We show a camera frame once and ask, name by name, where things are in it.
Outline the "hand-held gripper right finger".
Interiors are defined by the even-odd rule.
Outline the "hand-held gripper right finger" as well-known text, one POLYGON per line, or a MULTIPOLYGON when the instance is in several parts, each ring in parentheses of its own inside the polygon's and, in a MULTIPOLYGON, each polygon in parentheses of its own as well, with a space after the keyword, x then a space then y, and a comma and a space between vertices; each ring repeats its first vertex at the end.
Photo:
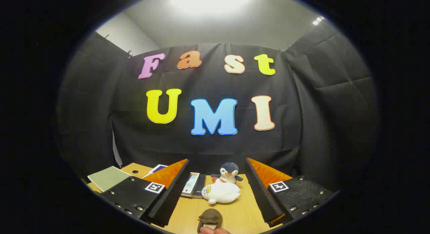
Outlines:
POLYGON ((246 177, 270 227, 302 218, 335 194, 306 176, 291 177, 251 158, 246 159, 246 177))

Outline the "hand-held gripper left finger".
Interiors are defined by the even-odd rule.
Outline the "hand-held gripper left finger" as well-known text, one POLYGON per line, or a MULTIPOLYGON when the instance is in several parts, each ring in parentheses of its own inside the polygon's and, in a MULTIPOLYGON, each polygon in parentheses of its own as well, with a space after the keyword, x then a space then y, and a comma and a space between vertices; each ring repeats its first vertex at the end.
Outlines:
POLYGON ((165 227, 187 183, 188 163, 183 159, 144 178, 129 176, 101 197, 129 216, 165 227))

